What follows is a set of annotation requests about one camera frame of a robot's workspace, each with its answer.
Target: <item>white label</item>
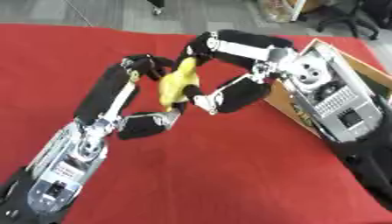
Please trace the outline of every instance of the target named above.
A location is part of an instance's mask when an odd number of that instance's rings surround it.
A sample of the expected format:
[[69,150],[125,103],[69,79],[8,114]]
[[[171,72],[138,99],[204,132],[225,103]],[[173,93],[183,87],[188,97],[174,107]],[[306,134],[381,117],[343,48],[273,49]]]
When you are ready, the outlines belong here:
[[60,175],[63,178],[71,179],[73,181],[79,181],[81,177],[84,175],[84,171],[80,171],[70,164],[66,162],[59,162],[57,166],[54,168],[56,174]]

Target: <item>office chair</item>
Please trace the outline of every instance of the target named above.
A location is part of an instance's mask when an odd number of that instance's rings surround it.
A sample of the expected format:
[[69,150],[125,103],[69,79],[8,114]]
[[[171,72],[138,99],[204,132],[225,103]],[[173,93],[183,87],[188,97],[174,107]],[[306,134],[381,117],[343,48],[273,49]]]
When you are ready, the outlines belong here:
[[369,37],[371,40],[377,39],[379,34],[377,27],[358,17],[358,12],[364,2],[364,0],[355,0],[355,6],[349,13],[340,11],[342,15],[321,21],[318,24],[317,31],[322,32],[328,25],[344,23],[350,28],[353,36],[356,38],[358,38],[358,26],[362,26],[373,32],[373,35]]

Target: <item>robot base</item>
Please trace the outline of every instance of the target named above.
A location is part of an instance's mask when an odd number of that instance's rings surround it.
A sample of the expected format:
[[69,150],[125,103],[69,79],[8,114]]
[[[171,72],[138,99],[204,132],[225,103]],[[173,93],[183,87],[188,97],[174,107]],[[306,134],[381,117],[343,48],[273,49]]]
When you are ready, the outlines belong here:
[[0,186],[0,223],[2,224],[60,224],[72,206],[57,213],[37,215],[27,203],[28,192],[34,185],[32,175],[20,167]]

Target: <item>black cover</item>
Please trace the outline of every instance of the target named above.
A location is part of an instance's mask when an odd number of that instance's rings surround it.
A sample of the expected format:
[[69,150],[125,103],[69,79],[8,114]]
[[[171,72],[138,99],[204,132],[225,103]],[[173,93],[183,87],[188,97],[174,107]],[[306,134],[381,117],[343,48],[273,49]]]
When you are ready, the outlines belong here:
[[118,132],[117,135],[122,140],[129,140],[136,137],[149,137],[165,131],[165,126],[157,125],[154,118],[148,114],[153,112],[139,112],[133,114],[133,116],[139,116],[132,118],[129,117],[122,131]]
[[[93,124],[100,113],[104,113],[110,108],[129,79],[130,77],[120,65],[110,67],[88,92],[73,115],[86,125]],[[138,90],[137,88],[129,96],[122,108],[126,108],[130,104],[130,101],[137,95]]]
[[[236,79],[238,79],[238,77],[233,78],[223,85]],[[270,91],[271,86],[268,83],[257,84],[248,78],[242,79],[234,85],[222,90],[224,100],[218,107],[218,111],[221,113],[235,112],[253,102],[261,100],[267,96]]]

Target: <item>cardboard box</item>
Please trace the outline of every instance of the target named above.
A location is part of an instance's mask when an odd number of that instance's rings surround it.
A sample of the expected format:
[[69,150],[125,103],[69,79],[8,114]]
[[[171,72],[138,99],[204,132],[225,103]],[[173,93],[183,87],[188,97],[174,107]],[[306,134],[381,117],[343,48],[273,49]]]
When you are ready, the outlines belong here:
[[[317,44],[318,42],[329,45],[328,43],[314,39],[309,46]],[[384,96],[386,99],[391,97],[392,77],[383,71],[380,71],[367,63],[356,59],[355,57],[339,51],[348,64],[360,75],[360,77],[369,85],[369,87],[377,94]],[[265,99],[270,105],[286,114],[289,118],[300,124],[302,127],[317,135],[312,127],[309,116],[302,111],[295,102],[290,98],[289,93],[284,89],[281,82],[276,81],[272,87],[272,92],[268,98]]]

